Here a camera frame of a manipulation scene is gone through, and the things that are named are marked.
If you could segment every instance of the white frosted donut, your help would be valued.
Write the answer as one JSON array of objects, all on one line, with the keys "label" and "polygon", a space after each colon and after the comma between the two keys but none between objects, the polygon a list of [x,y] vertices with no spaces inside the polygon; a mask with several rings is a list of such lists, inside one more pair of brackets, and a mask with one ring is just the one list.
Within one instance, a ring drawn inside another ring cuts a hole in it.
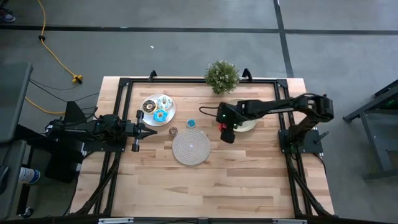
[{"label": "white frosted donut", "polygon": [[168,110],[172,107],[172,105],[173,105],[173,100],[166,95],[160,96],[159,99],[157,100],[158,109]]}]

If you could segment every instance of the white bowl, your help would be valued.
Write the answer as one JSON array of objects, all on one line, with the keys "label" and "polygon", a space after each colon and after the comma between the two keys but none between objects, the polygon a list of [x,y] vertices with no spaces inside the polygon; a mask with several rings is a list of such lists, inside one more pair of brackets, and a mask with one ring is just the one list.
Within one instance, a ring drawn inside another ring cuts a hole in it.
[{"label": "white bowl", "polygon": [[[153,102],[157,103],[157,99],[159,99],[160,96],[162,96],[164,94],[153,94],[152,96],[148,96],[142,103],[141,103],[141,109],[142,109],[142,104],[144,104],[145,101],[147,100],[152,100]],[[168,122],[170,122],[172,120],[172,118],[174,117],[175,114],[175,102],[173,100],[173,105],[170,109],[166,110],[168,115],[167,115],[167,119],[166,122],[164,123],[158,123],[154,120],[154,114],[145,114],[144,113],[144,118],[142,119],[146,124],[151,125],[151,126],[155,126],[155,127],[159,127],[159,126],[163,126],[165,124],[167,124]]]}]

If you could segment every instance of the concrete floor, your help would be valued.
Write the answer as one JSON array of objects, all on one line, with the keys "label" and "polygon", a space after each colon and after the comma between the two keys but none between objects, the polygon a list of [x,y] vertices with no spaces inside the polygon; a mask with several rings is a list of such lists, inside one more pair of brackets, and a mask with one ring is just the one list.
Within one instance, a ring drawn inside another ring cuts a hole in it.
[{"label": "concrete floor", "polygon": [[[277,28],[272,0],[42,0],[47,22],[70,26]],[[287,29],[398,29],[395,0],[280,0]],[[11,1],[15,24],[42,24],[36,1]],[[32,78],[59,88],[71,86],[71,76],[37,39],[39,31],[2,30],[0,62],[28,61]],[[100,90],[105,75],[201,76],[216,59],[234,62],[255,77],[286,77],[278,34],[216,34],[156,32],[46,32],[46,44],[72,71],[84,75],[72,91],[52,91],[73,100]],[[327,93],[335,119],[319,125],[330,134],[323,140],[324,160],[335,213],[345,218],[397,222],[398,181],[365,183],[362,175],[375,161],[362,124],[342,117],[369,101],[371,95],[398,78],[398,36],[287,35],[297,78],[307,90]],[[65,103],[29,85],[27,96],[52,111]],[[79,101],[94,106],[96,97]],[[55,117],[25,103],[20,123],[39,133]],[[42,166],[45,155],[34,157]],[[34,217],[61,215],[74,185],[46,180],[31,200]]]}]

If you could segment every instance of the white plate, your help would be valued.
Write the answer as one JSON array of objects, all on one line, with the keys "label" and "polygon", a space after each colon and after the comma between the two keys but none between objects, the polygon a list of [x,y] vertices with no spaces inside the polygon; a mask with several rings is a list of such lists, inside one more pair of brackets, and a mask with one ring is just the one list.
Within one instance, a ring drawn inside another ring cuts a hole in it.
[{"label": "white plate", "polygon": [[[227,103],[229,103],[231,105],[236,105],[236,104],[238,104],[238,101],[241,101],[241,100],[242,99],[235,99],[235,100],[231,100]],[[234,129],[234,131],[237,131],[237,132],[250,131],[255,127],[257,120],[258,119],[251,120],[251,121],[245,121],[242,123],[242,126],[238,126],[238,128]]]},{"label": "white plate", "polygon": [[[153,102],[157,103],[157,99],[159,99],[160,96],[162,96],[164,94],[154,94],[152,96],[148,96],[142,103],[141,103],[141,108],[142,108],[142,104],[147,101],[147,100],[152,100]],[[160,124],[158,122],[156,122],[154,120],[154,114],[145,114],[144,113],[144,119],[142,119],[146,124],[151,125],[151,126],[155,126],[155,127],[159,127],[159,126],[163,126],[165,124],[167,124],[169,121],[172,120],[172,118],[174,117],[175,114],[175,102],[173,100],[173,105],[170,109],[166,110],[168,112],[167,115],[167,119],[166,122]]]}]

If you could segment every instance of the small blue object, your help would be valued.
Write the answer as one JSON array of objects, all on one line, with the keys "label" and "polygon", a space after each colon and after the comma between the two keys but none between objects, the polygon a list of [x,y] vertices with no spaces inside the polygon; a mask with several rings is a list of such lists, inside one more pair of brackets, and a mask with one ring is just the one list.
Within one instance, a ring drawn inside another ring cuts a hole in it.
[{"label": "small blue object", "polygon": [[166,122],[167,115],[168,113],[166,110],[162,109],[156,110],[154,113],[154,120],[158,123],[164,123]]},{"label": "small blue object", "polygon": [[197,125],[197,122],[194,119],[189,119],[187,121],[187,127],[188,128],[194,128]]}]

